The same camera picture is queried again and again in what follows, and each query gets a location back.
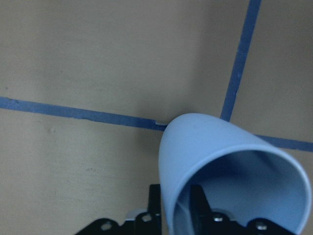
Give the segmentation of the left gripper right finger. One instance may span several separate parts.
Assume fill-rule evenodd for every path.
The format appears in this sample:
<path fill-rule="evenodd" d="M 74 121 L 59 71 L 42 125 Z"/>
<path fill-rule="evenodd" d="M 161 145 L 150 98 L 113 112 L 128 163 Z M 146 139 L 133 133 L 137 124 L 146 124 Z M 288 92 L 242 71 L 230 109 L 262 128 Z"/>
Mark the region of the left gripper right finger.
<path fill-rule="evenodd" d="M 212 210 L 200 185 L 190 187 L 189 210 L 194 234 L 210 235 Z"/>

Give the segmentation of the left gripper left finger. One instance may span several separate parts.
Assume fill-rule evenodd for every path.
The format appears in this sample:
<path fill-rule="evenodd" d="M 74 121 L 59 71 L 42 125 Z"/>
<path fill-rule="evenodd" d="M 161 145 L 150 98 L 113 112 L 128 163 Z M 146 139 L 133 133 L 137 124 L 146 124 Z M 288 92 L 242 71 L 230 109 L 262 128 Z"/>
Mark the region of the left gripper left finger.
<path fill-rule="evenodd" d="M 162 234 L 161 221 L 161 190 L 160 184 L 153 184 L 149 186 L 149 198 L 147 208 L 148 231 L 151 235 Z"/>

